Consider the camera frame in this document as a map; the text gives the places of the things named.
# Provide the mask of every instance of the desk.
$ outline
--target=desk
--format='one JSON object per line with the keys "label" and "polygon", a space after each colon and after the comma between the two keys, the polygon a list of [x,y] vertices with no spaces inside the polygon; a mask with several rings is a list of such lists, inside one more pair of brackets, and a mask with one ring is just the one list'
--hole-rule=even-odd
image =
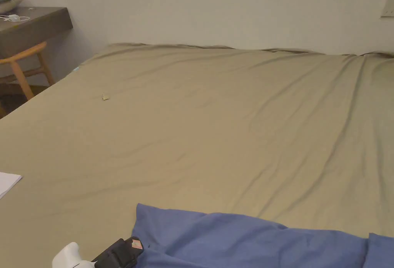
{"label": "desk", "polygon": [[23,22],[0,19],[0,59],[11,57],[34,45],[72,29],[67,8],[18,7],[10,14],[30,17]]}

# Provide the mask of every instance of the white wall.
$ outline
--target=white wall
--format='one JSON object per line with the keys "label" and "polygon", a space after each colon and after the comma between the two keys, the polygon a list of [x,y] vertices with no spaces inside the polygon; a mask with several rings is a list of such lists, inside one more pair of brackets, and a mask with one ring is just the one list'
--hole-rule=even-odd
{"label": "white wall", "polygon": [[57,78],[109,42],[222,44],[331,54],[394,51],[385,0],[26,0],[65,6],[75,29],[51,41]]}

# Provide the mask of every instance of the wall switch plate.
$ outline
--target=wall switch plate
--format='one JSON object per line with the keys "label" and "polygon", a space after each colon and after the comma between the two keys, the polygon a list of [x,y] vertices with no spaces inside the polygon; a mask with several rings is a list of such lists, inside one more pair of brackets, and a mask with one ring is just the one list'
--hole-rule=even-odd
{"label": "wall switch plate", "polygon": [[382,18],[394,18],[394,0],[387,0],[384,6]]}

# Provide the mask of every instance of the wooden chair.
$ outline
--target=wooden chair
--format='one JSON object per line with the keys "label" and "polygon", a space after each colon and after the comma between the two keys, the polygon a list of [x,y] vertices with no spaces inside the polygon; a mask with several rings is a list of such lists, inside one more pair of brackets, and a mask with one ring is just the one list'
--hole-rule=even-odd
{"label": "wooden chair", "polygon": [[[10,64],[12,71],[14,72],[14,75],[0,77],[0,84],[10,83],[10,82],[17,80],[23,93],[25,94],[27,100],[30,100],[31,98],[33,98],[34,94],[32,92],[32,89],[29,86],[29,83],[26,80],[26,77],[36,75],[39,73],[44,73],[44,75],[47,77],[49,85],[55,84],[52,74],[51,74],[50,70],[48,69],[48,66],[41,54],[41,52],[46,48],[46,46],[47,46],[47,43],[43,42],[43,43],[40,43],[28,50],[22,51],[12,57],[9,57],[7,59],[0,59],[0,65]],[[20,59],[35,55],[35,54],[37,55],[38,60],[40,62],[40,67],[23,72],[17,61]]]}

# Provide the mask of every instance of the bed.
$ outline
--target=bed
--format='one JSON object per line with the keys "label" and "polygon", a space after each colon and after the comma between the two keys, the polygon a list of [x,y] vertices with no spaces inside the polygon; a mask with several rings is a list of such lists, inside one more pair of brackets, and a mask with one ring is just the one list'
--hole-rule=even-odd
{"label": "bed", "polygon": [[4,267],[92,259],[137,203],[394,236],[394,59],[113,44],[0,120]]}

